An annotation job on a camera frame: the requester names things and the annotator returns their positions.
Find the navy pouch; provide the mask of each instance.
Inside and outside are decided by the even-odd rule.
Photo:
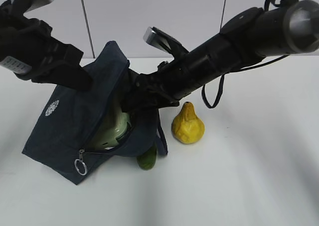
[[[87,148],[115,91],[128,91],[137,76],[129,66],[116,42],[108,42],[96,61],[84,67],[94,80],[92,89],[79,92],[57,86],[22,153],[76,185],[113,155],[136,157],[155,143],[158,154],[167,155],[158,109],[136,112],[132,129],[117,147],[103,151]]]

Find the black cable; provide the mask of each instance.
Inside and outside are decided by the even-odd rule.
[[[219,30],[221,30],[222,26],[223,26],[223,21],[224,21],[224,15],[225,15],[225,9],[226,9],[226,1],[227,0],[224,0],[224,6],[223,6],[223,12],[222,12],[222,16],[221,16],[221,21],[220,21],[220,28]],[[218,92],[217,92],[217,96],[216,96],[216,99],[215,99],[215,102],[214,104],[211,106],[207,100],[207,97],[206,97],[206,92],[205,92],[205,87],[206,85],[203,86],[203,88],[201,89],[201,97],[205,103],[205,105],[209,108],[209,109],[212,109],[212,108],[215,108],[217,107],[219,101],[220,101],[220,98],[221,96],[223,95],[223,86],[224,86],[224,80],[225,80],[225,74],[221,76],[220,78],[220,81],[219,81],[219,87],[218,87]]]
[[[220,81],[219,81],[219,86],[218,86],[218,92],[217,92],[217,96],[215,99],[215,102],[213,105],[209,104],[207,97],[206,97],[206,92],[205,92],[205,85],[203,86],[202,90],[201,90],[201,97],[203,98],[203,101],[205,103],[205,105],[209,108],[215,108],[217,107],[221,96],[223,95],[223,86],[224,86],[224,81],[225,81],[225,74],[221,76]]]
[[[233,71],[231,71],[231,73],[238,73],[238,72],[243,72],[243,71],[247,71],[247,70],[252,70],[252,69],[255,69],[255,68],[264,67],[264,66],[267,66],[267,65],[269,65],[269,64],[275,63],[275,62],[277,62],[277,61],[279,61],[279,60],[282,60],[282,59],[284,59],[284,58],[287,58],[288,56],[289,56],[289,55],[284,55],[284,56],[281,56],[281,57],[276,58],[276,59],[274,59],[274,60],[271,60],[271,61],[269,61],[269,62],[267,62],[267,63],[259,64],[259,65],[252,66],[252,67],[248,67],[248,68],[242,68],[242,69],[238,69],[238,70],[233,70]]]
[[[233,71],[230,71],[231,73],[238,73],[238,72],[243,72],[243,71],[247,71],[247,70],[252,70],[252,69],[256,69],[256,68],[260,68],[260,67],[264,67],[264,66],[267,66],[269,64],[272,64],[272,63],[275,63],[279,60],[282,60],[284,58],[287,58],[289,55],[284,55],[284,56],[281,56],[279,58],[276,58],[272,61],[269,61],[267,63],[263,63],[263,64],[259,64],[259,65],[256,65],[256,66],[252,66],[252,67],[248,67],[248,68],[242,68],[242,69],[238,69],[238,70],[233,70]],[[219,86],[218,86],[218,92],[217,92],[217,96],[216,96],[216,99],[215,99],[215,102],[213,105],[209,104],[208,100],[207,100],[207,97],[206,97],[206,92],[205,92],[205,86],[203,86],[202,90],[201,90],[201,97],[205,103],[205,105],[209,108],[209,109],[212,109],[212,108],[215,108],[217,107],[217,105],[219,104],[219,101],[221,99],[221,96],[223,95],[223,87],[224,87],[224,81],[225,81],[225,74],[221,76],[220,78],[220,81],[219,81]]]

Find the white table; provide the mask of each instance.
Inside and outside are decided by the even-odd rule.
[[[161,61],[132,59],[132,69]],[[147,172],[113,157],[79,186],[21,154],[54,86],[0,69],[0,225],[319,225],[318,62],[295,56],[226,76],[215,110],[194,92],[181,103],[205,123],[199,143],[173,139],[180,108],[163,109],[168,157]],[[211,101],[217,85],[207,86]]]

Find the black strap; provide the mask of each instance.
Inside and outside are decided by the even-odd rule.
[[[167,141],[165,138],[165,134],[164,134],[163,128],[162,128],[161,123],[160,123],[160,113],[159,113],[158,131],[159,131],[160,140],[163,143],[163,147],[164,147],[164,151],[165,151],[164,155],[167,155],[168,154],[168,147],[167,147]]]
[[[267,66],[269,64],[272,64],[272,63],[275,63],[279,60],[282,60],[284,58],[287,58],[289,55],[284,55],[284,56],[281,56],[279,58],[276,58],[274,60],[271,60],[267,63],[263,63],[263,64],[259,64],[259,65],[256,65],[256,66],[252,66],[252,67],[248,67],[248,68],[242,68],[242,69],[237,69],[237,70],[232,70],[230,71],[230,73],[237,73],[237,72],[243,72],[243,71],[247,71],[247,70],[252,70],[252,69],[256,69],[256,68],[260,68],[260,67],[264,67],[264,66]],[[218,92],[217,92],[217,96],[216,96],[216,99],[215,99],[215,102],[214,104],[211,106],[207,100],[207,97],[206,97],[206,92],[205,92],[205,85],[203,86],[202,90],[201,90],[201,97],[205,103],[205,105],[209,108],[209,109],[212,109],[212,108],[215,108],[217,107],[217,105],[219,104],[219,101],[220,101],[220,98],[221,96],[223,95],[223,87],[224,87],[224,81],[225,81],[225,74],[221,76],[220,78],[220,81],[219,81],[219,87],[218,87]]]
[[[280,4],[276,4],[276,0],[265,0],[264,10],[269,11],[269,6],[272,4],[275,7],[280,7]]]
[[[209,104],[209,102],[208,102],[208,100],[207,100],[206,92],[205,92],[205,85],[203,86],[203,88],[202,88],[202,90],[201,90],[201,97],[203,98],[203,101],[204,101],[205,105],[206,105],[209,109],[212,109],[212,108],[217,107],[217,105],[218,105],[218,103],[219,103],[219,101],[220,101],[220,98],[221,98],[221,96],[223,95],[224,81],[225,81],[225,74],[222,75],[221,78],[220,78],[217,96],[216,96],[215,102],[214,102],[214,104],[213,104],[212,106]]]

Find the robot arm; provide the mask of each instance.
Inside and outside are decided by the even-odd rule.
[[[269,11],[271,3],[277,8]],[[255,68],[250,66],[268,56],[282,59],[316,51],[319,4],[312,0],[281,0],[280,4],[266,0],[264,8],[253,7],[240,13],[217,35],[189,53],[177,40],[156,28],[147,31],[145,40],[175,59],[161,63],[157,72],[139,75],[122,102],[127,112],[178,106],[179,100],[217,77],[222,76],[222,85],[225,74]]]
[[[0,65],[22,80],[89,90],[92,79],[79,65],[83,52],[51,37],[52,28],[44,21],[23,16],[52,1],[7,0],[0,6]],[[152,74],[140,74],[121,103],[123,111],[178,106],[182,98],[217,77],[222,76],[222,86],[225,74],[256,68],[268,56],[316,51],[319,4],[275,1],[266,0],[264,8],[240,13],[191,52],[168,34],[149,28],[145,41],[174,60],[161,63]],[[276,9],[269,10],[270,4]]]
[[[23,16],[52,1],[7,0],[0,6],[0,65],[22,80],[88,90],[92,79],[79,65],[83,52],[53,38],[44,21]]]

